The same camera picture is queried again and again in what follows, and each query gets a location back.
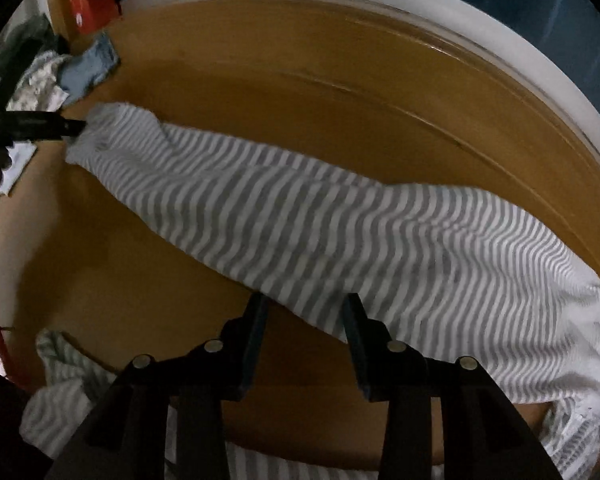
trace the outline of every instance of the pile of clothes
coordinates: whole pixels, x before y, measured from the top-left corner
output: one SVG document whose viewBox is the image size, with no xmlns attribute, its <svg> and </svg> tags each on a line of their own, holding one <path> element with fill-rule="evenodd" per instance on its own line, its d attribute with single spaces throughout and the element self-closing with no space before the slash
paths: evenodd
<svg viewBox="0 0 600 480">
<path fill-rule="evenodd" d="M 45 15 L 35 16 L 0 38 L 0 109 L 56 112 L 85 97 L 120 63 L 106 33 L 81 56 L 69 54 Z M 31 142 L 10 148 L 11 167 L 0 192 L 8 194 L 36 151 Z"/>
</svg>

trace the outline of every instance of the crumpled fabric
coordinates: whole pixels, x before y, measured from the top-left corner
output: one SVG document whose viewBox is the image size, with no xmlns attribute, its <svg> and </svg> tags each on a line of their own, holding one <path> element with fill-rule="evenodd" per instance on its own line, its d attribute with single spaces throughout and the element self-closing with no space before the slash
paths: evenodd
<svg viewBox="0 0 600 480">
<path fill-rule="evenodd" d="M 55 112 L 69 97 L 57 84 L 58 71 L 71 56 L 47 50 L 37 56 L 22 75 L 7 111 Z"/>
<path fill-rule="evenodd" d="M 81 55 L 69 60 L 58 75 L 59 85 L 69 94 L 65 105 L 85 97 L 120 64 L 120 56 L 106 33 L 99 34 Z"/>
</svg>

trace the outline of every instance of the gray and white striped fabric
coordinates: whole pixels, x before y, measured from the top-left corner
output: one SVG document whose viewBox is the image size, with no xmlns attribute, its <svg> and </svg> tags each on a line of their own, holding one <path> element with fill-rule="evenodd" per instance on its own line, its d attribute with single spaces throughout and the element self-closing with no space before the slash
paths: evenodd
<svg viewBox="0 0 600 480">
<path fill-rule="evenodd" d="M 512 402 L 552 401 L 541 441 L 564 478 L 588 476 L 600 450 L 600 279 L 529 213 L 479 189 L 385 186 L 126 104 L 94 108 L 66 160 L 171 244 L 331 335 L 344 338 L 340 305 L 357 292 L 424 355 L 474 355 Z M 23 427 L 38 444 L 43 425 Z M 279 459 L 229 453 L 235 478 L 296 478 Z"/>
</svg>

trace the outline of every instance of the black object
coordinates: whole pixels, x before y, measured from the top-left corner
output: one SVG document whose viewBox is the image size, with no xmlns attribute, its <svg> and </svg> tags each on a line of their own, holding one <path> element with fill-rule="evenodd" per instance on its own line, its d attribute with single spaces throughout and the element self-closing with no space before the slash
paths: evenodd
<svg viewBox="0 0 600 480">
<path fill-rule="evenodd" d="M 18 431 L 28 400 L 25 392 L 0 376 L 0 480 L 43 480 L 53 463 Z"/>
<path fill-rule="evenodd" d="M 15 27 L 0 44 L 0 111 L 7 107 L 14 89 L 33 60 L 47 50 L 68 54 L 69 45 L 56 36 L 45 15 Z"/>
<path fill-rule="evenodd" d="M 164 476 L 166 417 L 178 399 L 180 480 L 229 480 L 222 400 L 251 386 L 268 299 L 255 293 L 244 315 L 187 356 L 131 361 L 56 459 L 46 480 L 157 480 Z"/>
<path fill-rule="evenodd" d="M 0 148 L 20 140 L 60 140 L 77 137 L 84 121 L 72 121 L 52 112 L 0 111 Z"/>
<path fill-rule="evenodd" d="M 446 480 L 560 480 L 528 425 L 472 357 L 425 358 L 369 319 L 357 294 L 342 318 L 360 389 L 389 402 L 378 480 L 431 478 L 431 397 L 440 397 Z"/>
</svg>

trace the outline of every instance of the light blue striped cloth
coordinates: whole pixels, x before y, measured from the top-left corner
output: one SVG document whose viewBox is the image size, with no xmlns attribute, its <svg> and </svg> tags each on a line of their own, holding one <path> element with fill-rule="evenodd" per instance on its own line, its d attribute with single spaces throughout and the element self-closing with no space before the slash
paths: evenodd
<svg viewBox="0 0 600 480">
<path fill-rule="evenodd" d="M 589 475 L 600 451 L 600 279 L 529 213 L 479 189 L 386 186 L 126 104 L 94 108 L 66 160 L 171 244 L 333 336 L 344 338 L 340 305 L 357 292 L 424 355 L 473 355 L 512 402 L 552 402 L 542 444 L 564 478 Z M 52 454 L 59 421 L 41 413 L 84 409 L 58 389 L 70 380 L 50 379 L 22 429 Z M 374 478 L 228 453 L 232 478 Z"/>
</svg>

